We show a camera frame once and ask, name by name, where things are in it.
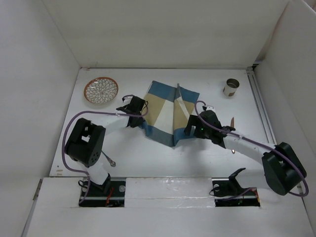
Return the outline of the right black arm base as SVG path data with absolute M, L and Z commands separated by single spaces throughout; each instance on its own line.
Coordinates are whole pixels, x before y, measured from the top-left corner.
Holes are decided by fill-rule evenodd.
M 236 177 L 245 168 L 240 168 L 229 177 L 212 178 L 209 195 L 214 197 L 216 207 L 260 207 L 260 199 L 255 187 L 242 188 Z

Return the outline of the blue beige checkered placemat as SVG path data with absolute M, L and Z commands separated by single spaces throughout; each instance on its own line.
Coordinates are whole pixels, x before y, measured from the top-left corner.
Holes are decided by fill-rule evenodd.
M 148 102 L 148 113 L 140 128 L 145 135 L 168 147 L 175 147 L 180 140 L 193 138 L 194 130 L 185 135 L 184 130 L 190 115 L 193 115 L 199 93 L 152 81 L 144 100 Z

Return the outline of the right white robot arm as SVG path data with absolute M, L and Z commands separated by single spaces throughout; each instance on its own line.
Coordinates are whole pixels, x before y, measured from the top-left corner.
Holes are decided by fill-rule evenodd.
M 189 135 L 192 127 L 195 127 L 196 138 L 208 139 L 224 149 L 261 162 L 267 185 L 278 195 L 306 197 L 309 194 L 307 173 L 289 144 L 262 144 L 241 136 L 233 127 L 222 126 L 212 110 L 190 115 L 184 133 Z

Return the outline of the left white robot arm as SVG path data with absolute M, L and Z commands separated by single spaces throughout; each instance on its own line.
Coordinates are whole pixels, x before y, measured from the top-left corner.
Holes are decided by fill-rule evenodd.
M 61 147 L 63 165 L 72 172 L 87 176 L 87 190 L 93 190 L 100 196 L 110 191 L 111 176 L 99 159 L 102 154 L 104 138 L 110 133 L 125 128 L 135 128 L 145 121 L 149 112 L 148 101 L 134 95 L 128 104 L 117 108 L 116 113 L 83 111 L 76 114 L 66 126 Z M 104 126 L 81 118 L 84 114 L 115 116 L 117 119 L 106 122 Z

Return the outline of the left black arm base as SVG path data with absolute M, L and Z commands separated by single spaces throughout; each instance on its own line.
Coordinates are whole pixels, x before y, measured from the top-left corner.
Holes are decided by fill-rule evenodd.
M 79 180 L 78 185 L 81 188 L 80 207 L 124 207 L 126 178 L 111 178 L 105 191 L 93 183 L 87 189 L 88 181 L 86 179 Z

